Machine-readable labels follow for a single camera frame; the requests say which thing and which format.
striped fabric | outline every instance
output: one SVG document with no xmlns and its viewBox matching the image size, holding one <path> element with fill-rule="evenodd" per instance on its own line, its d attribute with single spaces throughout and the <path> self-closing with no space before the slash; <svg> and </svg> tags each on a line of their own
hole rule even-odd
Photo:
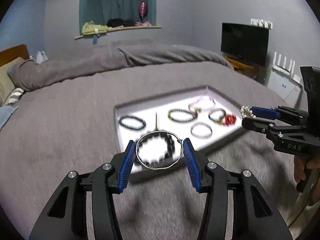
<svg viewBox="0 0 320 240">
<path fill-rule="evenodd" d="M 14 89 L 9 97 L 7 98 L 6 102 L 4 103 L 5 105 L 11 105 L 17 102 L 21 95 L 24 93 L 24 90 L 22 88 L 16 88 Z"/>
</svg>

window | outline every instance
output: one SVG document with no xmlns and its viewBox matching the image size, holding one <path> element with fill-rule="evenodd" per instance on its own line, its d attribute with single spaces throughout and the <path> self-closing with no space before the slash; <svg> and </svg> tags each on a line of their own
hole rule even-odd
<svg viewBox="0 0 320 240">
<path fill-rule="evenodd" d="M 106 25 L 109 19 L 133 19 L 140 22 L 139 5 L 148 4 L 148 14 L 144 21 L 156 25 L 156 0 L 80 0 L 79 27 L 80 31 L 85 22 Z"/>
</svg>

window sill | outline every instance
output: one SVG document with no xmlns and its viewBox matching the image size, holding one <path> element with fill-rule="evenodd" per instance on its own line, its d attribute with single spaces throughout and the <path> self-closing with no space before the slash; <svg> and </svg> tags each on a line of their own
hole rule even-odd
<svg viewBox="0 0 320 240">
<path fill-rule="evenodd" d="M 125 30 L 135 30 L 135 29 L 162 29 L 161 26 L 131 26 L 131 27 L 115 27 L 112 29 L 109 29 L 107 32 L 105 33 L 111 33 L 111 32 L 117 32 L 117 31 L 125 31 Z M 80 36 L 76 36 L 75 40 L 81 39 L 84 36 L 85 37 L 91 37 L 94 34 L 89 34 L 89 35 L 80 35 Z"/>
</svg>

person's hand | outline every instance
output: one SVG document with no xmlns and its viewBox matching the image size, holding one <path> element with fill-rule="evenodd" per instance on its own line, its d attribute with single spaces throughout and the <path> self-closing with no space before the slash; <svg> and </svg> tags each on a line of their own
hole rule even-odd
<svg viewBox="0 0 320 240">
<path fill-rule="evenodd" d="M 295 155 L 294 156 L 294 180 L 299 183 L 301 180 L 306 179 L 306 174 L 304 172 L 304 167 L 306 166 L 306 161 L 301 157 Z M 308 161 L 307 163 L 308 169 L 318 169 L 320 168 L 320 155 Z M 317 183 L 317 186 L 313 192 L 313 203 L 316 203 L 320 200 L 320 180 Z"/>
</svg>

gray blanket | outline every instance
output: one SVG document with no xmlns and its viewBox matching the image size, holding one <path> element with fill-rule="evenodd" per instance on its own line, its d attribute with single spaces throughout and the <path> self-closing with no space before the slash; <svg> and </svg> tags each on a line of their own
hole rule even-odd
<svg viewBox="0 0 320 240">
<path fill-rule="evenodd" d="M 149 44 L 78 49 L 77 56 L 61 53 L 37 64 L 27 60 L 8 72 L 16 87 L 33 91 L 76 77 L 127 67 L 164 63 L 211 61 L 232 69 L 223 57 L 211 51 L 183 45 Z"/>
<path fill-rule="evenodd" d="M 268 88 L 213 62 L 123 68 L 26 93 L 0 132 L 0 204 L 13 225 L 27 239 L 69 171 L 94 171 L 119 152 L 115 105 L 204 85 L 245 106 L 284 104 Z M 250 169 L 287 216 L 297 198 L 293 156 L 275 152 L 265 135 L 247 132 L 208 158 L 229 171 Z M 89 200 L 90 195 L 88 233 L 93 239 Z M 124 240 L 184 240 L 196 239 L 205 195 L 195 192 L 187 169 L 182 168 L 129 184 L 114 202 Z M 231 218 L 229 211 L 226 239 L 231 239 Z"/>
</svg>

